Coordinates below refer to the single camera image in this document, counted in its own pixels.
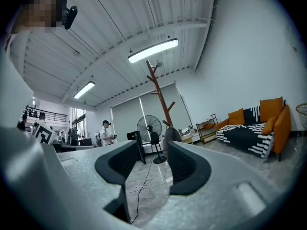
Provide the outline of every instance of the small rack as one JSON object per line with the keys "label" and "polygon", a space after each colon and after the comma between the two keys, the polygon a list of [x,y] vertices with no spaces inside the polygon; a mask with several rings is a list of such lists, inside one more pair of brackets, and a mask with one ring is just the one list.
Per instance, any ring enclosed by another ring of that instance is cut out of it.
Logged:
{"label": "small rack", "polygon": [[212,114],[209,120],[196,124],[198,134],[203,144],[213,139],[216,139],[216,131],[214,129],[214,126],[210,128],[204,128],[203,126],[207,124],[217,124],[217,118],[215,114]]}

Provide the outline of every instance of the white cable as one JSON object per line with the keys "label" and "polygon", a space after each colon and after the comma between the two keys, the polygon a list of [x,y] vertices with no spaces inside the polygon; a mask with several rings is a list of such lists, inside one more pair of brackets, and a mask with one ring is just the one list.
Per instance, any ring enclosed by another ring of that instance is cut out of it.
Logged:
{"label": "white cable", "polygon": [[[140,196],[147,196],[147,195],[149,195],[149,189],[153,188],[154,186],[163,185],[166,182],[152,186],[153,183],[154,183],[153,178],[147,178],[143,183],[140,182],[140,183],[134,185],[134,187],[137,190],[134,190],[134,191],[131,191],[131,192],[126,192],[126,194],[137,192],[137,194],[140,195]],[[146,194],[140,194],[141,190],[145,190],[147,193]]]}
{"label": "white cable", "polygon": [[137,221],[134,221],[136,224],[138,224],[139,225],[139,227],[141,228],[141,225],[137,222]]}

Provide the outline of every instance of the pillow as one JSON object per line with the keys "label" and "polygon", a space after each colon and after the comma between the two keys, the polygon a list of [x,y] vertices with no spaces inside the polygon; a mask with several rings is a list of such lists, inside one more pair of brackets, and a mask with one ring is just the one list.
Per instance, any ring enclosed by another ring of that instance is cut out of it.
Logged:
{"label": "pillow", "polygon": [[283,98],[260,101],[260,121],[267,122],[270,117],[278,117],[283,110]]}
{"label": "pillow", "polygon": [[245,125],[260,124],[260,106],[244,109]]}
{"label": "pillow", "polygon": [[267,123],[265,124],[261,134],[269,135],[274,130],[274,124],[277,120],[277,117],[270,117]]}
{"label": "pillow", "polygon": [[237,110],[236,112],[229,113],[229,125],[243,125],[245,124],[243,108]]}

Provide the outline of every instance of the railing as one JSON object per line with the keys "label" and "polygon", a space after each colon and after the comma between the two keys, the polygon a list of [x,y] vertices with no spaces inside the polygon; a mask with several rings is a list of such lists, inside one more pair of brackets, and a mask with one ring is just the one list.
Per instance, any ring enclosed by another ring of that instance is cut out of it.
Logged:
{"label": "railing", "polygon": [[26,110],[27,110],[26,114],[27,114],[28,117],[38,118],[40,113],[44,113],[46,120],[53,120],[53,121],[59,121],[59,122],[65,122],[66,123],[67,115],[65,115],[65,114],[48,112],[48,111],[44,111],[44,110],[40,110],[40,109],[37,109],[37,108],[30,107],[30,106],[26,106],[23,114],[25,114]]}

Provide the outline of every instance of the orange cushion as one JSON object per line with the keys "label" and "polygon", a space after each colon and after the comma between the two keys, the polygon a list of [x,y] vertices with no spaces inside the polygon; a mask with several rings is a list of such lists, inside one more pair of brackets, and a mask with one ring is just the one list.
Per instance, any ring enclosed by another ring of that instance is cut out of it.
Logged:
{"label": "orange cushion", "polygon": [[283,98],[260,101],[260,121],[267,122],[270,117],[279,117],[283,110]]}
{"label": "orange cushion", "polygon": [[237,110],[236,112],[229,113],[229,124],[230,125],[243,125],[245,124],[243,108]]}
{"label": "orange cushion", "polygon": [[265,124],[261,134],[269,135],[274,130],[274,124],[277,120],[277,117],[270,117],[267,123]]}

